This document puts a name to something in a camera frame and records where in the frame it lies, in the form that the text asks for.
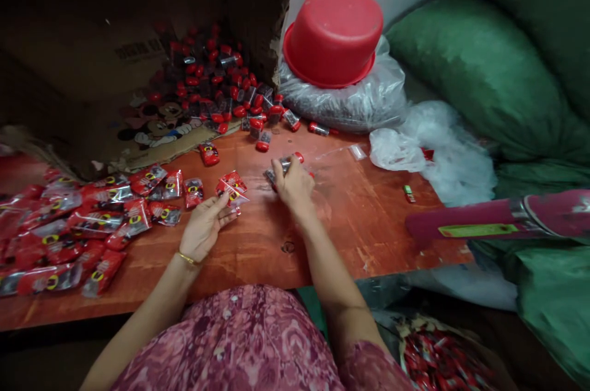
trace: red candy wrapper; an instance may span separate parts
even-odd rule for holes
[[[112,278],[119,270],[126,256],[126,253],[106,250],[100,263],[84,283],[82,295],[88,298],[101,296],[111,284]]]
[[[141,196],[147,196],[161,181],[164,180],[168,172],[158,164],[141,170],[131,177],[131,189]]]
[[[31,229],[51,222],[80,205],[82,205],[82,196],[78,192],[52,197],[49,199],[49,204],[43,205],[25,218],[23,228]]]
[[[89,240],[86,242],[84,252],[76,259],[76,264],[81,267],[81,281],[86,280],[94,271],[98,262],[103,257],[106,247],[102,240]]]
[[[96,187],[86,185],[80,190],[82,204],[91,210],[121,210],[123,203],[136,198],[136,194],[127,185],[110,185]]]
[[[212,142],[203,142],[202,144],[199,144],[199,151],[201,152],[201,158],[206,167],[211,167],[219,163],[219,152]]]
[[[219,179],[219,184],[216,188],[217,195],[221,196],[224,193],[227,184],[237,188],[240,193],[245,193],[248,190],[248,188],[246,188],[246,184],[237,171],[232,171],[231,173],[226,174]]]
[[[90,211],[84,207],[68,218],[68,228],[80,239],[106,239],[123,223],[124,214],[118,211]]]
[[[17,285],[24,272],[18,269],[0,271],[0,297],[13,296],[17,293]]]
[[[199,178],[187,179],[184,181],[186,191],[186,208],[196,207],[203,202],[203,182]]]
[[[183,195],[183,172],[177,170],[168,173],[160,184],[150,193],[149,200],[178,199]]]
[[[151,214],[145,199],[132,200],[125,204],[127,220],[112,233],[105,241],[109,250],[121,251],[131,241],[133,236],[147,231],[152,227]]]
[[[149,211],[152,214],[152,222],[166,226],[175,226],[180,222],[180,208],[166,205],[162,202],[150,202]]]
[[[80,282],[82,270],[76,264],[62,264],[35,268],[25,272],[17,285],[19,296],[29,296],[42,291],[61,291],[74,288]]]

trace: red plastic tub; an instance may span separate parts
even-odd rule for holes
[[[287,29],[283,54],[299,79],[344,88],[370,72],[382,30],[375,0],[305,0]]]

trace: red bottle cap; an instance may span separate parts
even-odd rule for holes
[[[217,127],[217,132],[219,134],[225,134],[225,133],[227,133],[227,128],[228,128],[227,124],[219,124]]]
[[[229,95],[232,97],[233,100],[238,100],[238,94],[240,94],[240,89],[232,85],[229,88]]]
[[[150,93],[147,98],[152,102],[158,102],[160,99],[162,99],[162,94],[158,92],[153,92]]]
[[[264,124],[260,119],[250,119],[250,128],[255,128],[256,130],[262,130],[264,128]]]
[[[207,44],[206,44],[207,50],[213,51],[216,46],[217,46],[217,42],[215,41],[215,39],[207,39]]]
[[[215,62],[219,56],[219,50],[213,50],[209,53],[209,62]]]
[[[242,84],[242,76],[238,73],[232,75],[232,81],[239,87]]]
[[[256,149],[258,151],[267,152],[269,150],[269,144],[267,142],[257,142]]]
[[[256,108],[261,107],[263,101],[264,101],[264,96],[262,96],[261,94],[257,94],[256,98],[254,99],[254,106]]]
[[[242,106],[237,106],[236,108],[234,108],[234,116],[246,117],[246,109]]]
[[[170,42],[170,50],[171,51],[182,51],[183,50],[183,45],[180,42],[176,42],[176,41],[171,41]]]

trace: cardboard box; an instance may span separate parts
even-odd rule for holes
[[[289,0],[3,1],[0,140],[82,179],[96,176],[92,161],[134,170],[216,136],[194,128],[144,150],[117,138],[128,127],[121,108],[166,61],[157,20],[171,21],[179,37],[220,22],[248,49],[259,81],[278,84]]]

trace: orange table surface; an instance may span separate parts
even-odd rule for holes
[[[305,246],[285,206],[270,188],[263,171],[270,158],[295,151],[315,174],[313,200],[332,241],[354,278],[429,269],[472,260],[464,240],[440,240],[417,245],[408,234],[407,214],[442,207],[430,184],[418,173],[390,172],[349,150],[360,144],[369,154],[368,136],[323,137],[284,126],[272,130],[270,151],[260,153],[243,132],[215,141],[220,163],[205,168],[197,152],[189,152],[167,170],[182,170],[185,178],[199,177],[205,197],[212,196],[218,178],[237,170],[250,199],[238,220],[219,234],[203,270],[192,287],[189,302],[233,286],[267,283],[280,288],[311,284]],[[410,185],[416,203],[409,204],[403,186]],[[172,201],[182,205],[182,200]],[[156,285],[178,249],[190,212],[176,227],[155,225],[127,248],[128,256],[104,296],[87,299],[80,288],[34,297],[0,299],[0,331],[121,314],[136,310]]]

